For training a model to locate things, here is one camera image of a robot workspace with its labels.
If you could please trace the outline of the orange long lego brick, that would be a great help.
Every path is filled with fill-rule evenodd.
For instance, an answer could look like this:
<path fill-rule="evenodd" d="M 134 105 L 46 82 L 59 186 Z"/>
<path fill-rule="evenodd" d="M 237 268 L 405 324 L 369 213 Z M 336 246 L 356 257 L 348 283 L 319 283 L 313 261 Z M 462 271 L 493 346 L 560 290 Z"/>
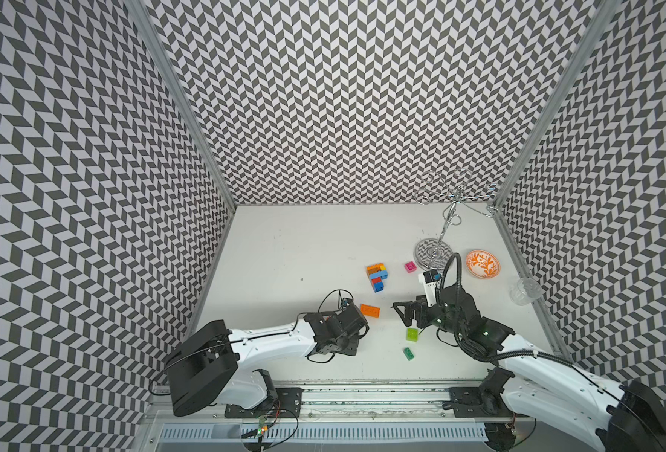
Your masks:
<path fill-rule="evenodd" d="M 359 307 L 359 309 L 361 310 L 361 312 L 365 316 L 368 316 L 369 318 L 379 318 L 380 317 L 380 309 L 378 307 L 362 304 Z"/>

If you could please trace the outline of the dark green lego brick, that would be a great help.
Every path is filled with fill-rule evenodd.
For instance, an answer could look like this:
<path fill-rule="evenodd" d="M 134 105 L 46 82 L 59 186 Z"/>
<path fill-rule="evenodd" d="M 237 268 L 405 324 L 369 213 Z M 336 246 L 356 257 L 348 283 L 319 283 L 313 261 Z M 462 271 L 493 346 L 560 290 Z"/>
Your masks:
<path fill-rule="evenodd" d="M 413 354 L 413 352 L 411 351 L 410 348 L 404 348 L 403 352 L 404 352 L 404 354 L 406 356 L 406 359 L 408 361 L 412 361 L 415 358 L 415 356 L 414 356 L 414 354 Z"/>

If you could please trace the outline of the light blue lego plate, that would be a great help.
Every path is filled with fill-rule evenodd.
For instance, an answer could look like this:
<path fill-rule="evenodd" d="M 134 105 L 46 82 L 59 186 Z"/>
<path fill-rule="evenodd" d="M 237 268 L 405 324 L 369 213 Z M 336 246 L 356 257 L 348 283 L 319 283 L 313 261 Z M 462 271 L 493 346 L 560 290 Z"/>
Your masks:
<path fill-rule="evenodd" d="M 388 276 L 389 276 L 389 273 L 388 273 L 386 270 L 382 270 L 382 271 L 378 271 L 378 272 L 372 273 L 372 274 L 370 275 L 370 279 L 371 279 L 372 281 L 374 281 L 374 280 L 378 280 L 378 279 L 380 279 L 380 280 L 386 280 L 386 279 L 388 278 Z"/>

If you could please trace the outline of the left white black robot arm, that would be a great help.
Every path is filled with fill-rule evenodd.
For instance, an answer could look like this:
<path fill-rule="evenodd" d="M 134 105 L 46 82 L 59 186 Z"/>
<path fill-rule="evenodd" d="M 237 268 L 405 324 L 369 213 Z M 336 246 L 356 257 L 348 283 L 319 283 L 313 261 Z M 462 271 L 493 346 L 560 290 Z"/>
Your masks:
<path fill-rule="evenodd" d="M 314 356 L 354 357 L 370 331 L 367 318 L 344 289 L 332 311 L 301 312 L 295 320 L 257 330 L 230 329 L 222 319 L 204 325 L 163 358 L 163 369 L 148 384 L 155 397 L 171 397 L 173 414 L 195 414 L 216 404 L 245 411 L 271 410 L 278 393 L 269 363 Z M 161 383 L 165 393 L 156 390 Z"/>

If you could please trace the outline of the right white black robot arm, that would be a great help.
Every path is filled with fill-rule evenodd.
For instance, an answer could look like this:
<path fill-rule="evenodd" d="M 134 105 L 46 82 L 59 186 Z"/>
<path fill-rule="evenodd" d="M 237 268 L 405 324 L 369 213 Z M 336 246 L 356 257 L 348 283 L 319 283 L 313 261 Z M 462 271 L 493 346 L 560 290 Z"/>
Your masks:
<path fill-rule="evenodd" d="M 408 327 L 432 326 L 478 363 L 493 365 L 479 386 L 482 399 L 500 399 L 597 451 L 666 451 L 666 410 L 649 386 L 615 382 L 543 351 L 512 328 L 482 316 L 462 284 L 463 264 L 453 254 L 443 271 L 420 275 L 425 293 L 393 303 Z"/>

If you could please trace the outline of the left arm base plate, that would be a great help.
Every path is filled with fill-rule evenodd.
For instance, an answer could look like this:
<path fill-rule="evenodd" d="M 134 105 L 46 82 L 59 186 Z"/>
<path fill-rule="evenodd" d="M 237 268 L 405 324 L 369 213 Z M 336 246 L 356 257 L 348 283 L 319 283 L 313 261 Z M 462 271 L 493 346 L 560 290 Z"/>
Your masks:
<path fill-rule="evenodd" d="M 227 405 L 225 418 L 227 419 L 254 419 L 261 416 L 275 418 L 296 418 L 300 416 L 304 390 L 300 387 L 287 387 L 276 389 L 276 395 L 267 397 L 256 408 L 245 410 L 238 405 Z"/>

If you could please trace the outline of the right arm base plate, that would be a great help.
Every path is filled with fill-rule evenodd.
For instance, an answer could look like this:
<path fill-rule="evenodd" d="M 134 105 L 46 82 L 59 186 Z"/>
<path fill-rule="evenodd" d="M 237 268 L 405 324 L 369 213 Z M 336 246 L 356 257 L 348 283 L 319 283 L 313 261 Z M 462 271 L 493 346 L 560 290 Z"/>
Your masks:
<path fill-rule="evenodd" d="M 448 401 L 442 403 L 442 409 L 452 411 L 456 418 L 515 417 L 515 412 L 504 404 L 500 395 L 482 391 L 478 387 L 451 387 L 449 397 Z"/>

